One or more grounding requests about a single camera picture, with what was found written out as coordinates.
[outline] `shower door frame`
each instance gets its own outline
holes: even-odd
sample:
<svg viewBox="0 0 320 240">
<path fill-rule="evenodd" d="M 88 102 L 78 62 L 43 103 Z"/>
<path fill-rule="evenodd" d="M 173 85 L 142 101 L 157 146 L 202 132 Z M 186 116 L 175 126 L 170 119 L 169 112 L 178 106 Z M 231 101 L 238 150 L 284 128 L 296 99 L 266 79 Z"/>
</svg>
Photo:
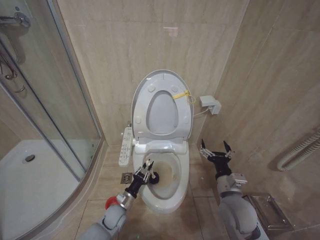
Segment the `shower door frame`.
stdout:
<svg viewBox="0 0 320 240">
<path fill-rule="evenodd" d="M 21 110 L 21 112 L 25 115 L 25 117 L 31 122 L 31 124 L 37 129 L 37 131 L 41 134 L 41 136 L 43 137 L 43 139 L 49 144 L 49 146 L 52 147 L 52 149 L 58 154 L 58 156 L 60 157 L 60 159 L 62 160 L 62 162 L 65 164 L 65 166 L 70 170 L 70 172 L 72 173 L 72 175 L 74 175 L 74 177 L 79 181 L 78 186 L 76 187 L 76 189 L 72 192 L 72 194 L 68 197 L 68 199 L 55 211 L 53 212 L 50 216 L 48 216 L 47 218 L 45 218 L 41 223 L 39 223 L 38 225 L 34 226 L 32 229 L 30 229 L 28 232 L 26 232 L 25 234 L 21 235 L 20 237 L 18 237 L 18 240 L 21 239 L 31 239 L 35 236 L 37 236 L 40 232 L 42 232 L 46 227 L 48 227 L 51 223 L 53 223 L 56 219 L 58 219 L 61 214 L 64 213 L 64 211 L 71 206 L 71 204 L 74 202 L 74 200 L 78 197 L 78 195 L 80 194 L 80 192 L 82 191 L 83 187 L 86 185 L 87 181 L 89 180 L 91 173 L 94 170 L 95 165 L 97 164 L 97 160 L 99 157 L 99 153 L 102 150 L 103 145 L 105 144 L 106 146 L 108 146 L 107 142 L 106 142 L 106 138 L 105 135 L 102 131 L 102 127 L 101 124 L 99 122 L 98 119 L 98 115 L 95 111 L 94 108 L 94 104 L 93 101 L 91 99 L 91 96 L 89 94 L 88 91 L 88 87 L 86 84 L 86 81 L 84 79 L 84 76 L 82 74 L 76 53 L 74 51 L 73 45 L 71 43 L 67 28 L 64 24 L 64 20 L 62 17 L 62 14 L 60 12 L 58 3 L 56 0 L 46 0 L 48 7 L 51 11 L 51 15 L 54 19 L 54 22 L 56 24 L 57 30 L 59 32 L 60 38 L 62 40 L 64 49 L 67 53 L 69 62 L 72 66 L 72 69 L 74 71 L 75 74 L 75 78 L 76 81 L 80 87 L 80 90 L 82 92 L 82 95 L 84 97 L 84 100 L 86 102 L 86 106 L 89 109 L 90 115 L 92 117 L 93 123 L 95 125 L 95 128 L 97 130 L 98 135 L 100 136 L 99 142 L 96 146 L 96 149 L 94 150 L 94 154 L 92 156 L 92 160 L 87 168 L 87 170 L 85 171 L 85 175 L 82 179 L 79 179 L 79 177 L 77 177 L 77 175 L 74 173 L 74 171 L 71 169 L 71 167 L 66 163 L 66 161 L 64 160 L 64 158 L 59 154 L 59 152 L 57 151 L 57 149 L 53 146 L 53 144 L 51 143 L 50 140 L 48 140 L 48 138 L 46 137 L 46 135 L 41 131 L 41 129 L 37 126 L 37 124 L 33 121 L 32 117 L 29 116 L 29 114 L 26 112 L 26 110 L 23 108 L 23 106 L 21 106 L 21 104 L 19 103 L 19 101 L 16 99 L 16 97 L 14 96 L 14 94 L 12 93 L 11 90 L 9 90 L 6 85 L 2 82 L 5 82 L 4 77 L 0 76 L 1 80 L 0 81 L 0 85 L 3 87 L 3 89 L 5 90 L 5 92 L 8 94 L 8 96 L 12 99 L 12 101 L 16 104 L 16 106 Z M 19 66 L 16 65 L 16 63 L 12 60 L 11 56 L 9 56 L 9 53 L 7 52 L 6 49 L 4 49 L 6 58 L 8 58 L 7 60 L 9 61 L 9 63 L 11 64 L 11 66 L 14 66 L 14 68 L 16 69 L 16 71 L 21 74 L 20 68 Z M 26 82 L 27 85 L 28 81 L 26 80 L 26 78 L 23 76 L 23 74 L 20 75 L 23 80 Z"/>
</svg>

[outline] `shower enclosure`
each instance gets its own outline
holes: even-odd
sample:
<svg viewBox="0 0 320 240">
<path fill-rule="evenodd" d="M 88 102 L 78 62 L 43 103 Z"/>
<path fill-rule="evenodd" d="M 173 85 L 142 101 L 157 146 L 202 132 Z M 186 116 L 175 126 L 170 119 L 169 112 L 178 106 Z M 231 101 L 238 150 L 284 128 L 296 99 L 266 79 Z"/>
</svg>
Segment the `shower enclosure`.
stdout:
<svg viewBox="0 0 320 240">
<path fill-rule="evenodd" d="M 53 0 L 0 0 L 0 239 L 69 199 L 104 140 Z"/>
</svg>

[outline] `bidet control panel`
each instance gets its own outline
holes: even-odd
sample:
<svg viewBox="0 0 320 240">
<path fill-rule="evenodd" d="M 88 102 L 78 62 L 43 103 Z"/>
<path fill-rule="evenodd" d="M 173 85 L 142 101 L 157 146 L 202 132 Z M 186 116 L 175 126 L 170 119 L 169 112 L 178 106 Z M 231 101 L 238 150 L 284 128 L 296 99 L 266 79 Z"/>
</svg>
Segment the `bidet control panel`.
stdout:
<svg viewBox="0 0 320 240">
<path fill-rule="evenodd" d="M 127 126 L 124 129 L 122 145 L 120 150 L 120 156 L 119 156 L 120 167 L 126 167 L 129 164 L 129 160 L 131 157 L 132 139 L 133 139 L 132 127 Z"/>
</svg>

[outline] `power cord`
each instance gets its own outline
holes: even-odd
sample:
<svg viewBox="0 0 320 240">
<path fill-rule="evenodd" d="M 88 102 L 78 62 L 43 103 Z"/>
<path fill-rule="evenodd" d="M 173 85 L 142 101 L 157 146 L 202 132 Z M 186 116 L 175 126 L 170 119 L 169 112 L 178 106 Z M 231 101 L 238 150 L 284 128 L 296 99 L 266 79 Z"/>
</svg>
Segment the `power cord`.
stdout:
<svg viewBox="0 0 320 240">
<path fill-rule="evenodd" d="M 199 113 L 197 113 L 197 114 L 194 114 L 193 116 L 195 117 L 195 116 L 198 116 L 198 115 L 200 115 L 200 114 L 204 114 L 204 113 L 207 112 L 207 111 L 209 111 L 209 107 L 207 107 L 206 110 L 204 110 L 204 111 L 202 111 L 202 112 L 199 112 Z"/>
</svg>

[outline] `yellow zip tie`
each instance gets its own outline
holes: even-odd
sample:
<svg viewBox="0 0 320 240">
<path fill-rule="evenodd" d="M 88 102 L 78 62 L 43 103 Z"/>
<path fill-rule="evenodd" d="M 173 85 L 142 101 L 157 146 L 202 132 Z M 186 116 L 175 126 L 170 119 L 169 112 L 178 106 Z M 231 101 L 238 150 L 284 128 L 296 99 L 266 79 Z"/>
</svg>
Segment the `yellow zip tie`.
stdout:
<svg viewBox="0 0 320 240">
<path fill-rule="evenodd" d="M 178 99 L 183 96 L 186 96 L 186 100 L 188 101 L 189 104 L 194 104 L 196 102 L 196 98 L 190 94 L 188 90 L 185 90 L 183 93 L 179 93 L 177 95 L 172 96 L 173 99 Z"/>
</svg>

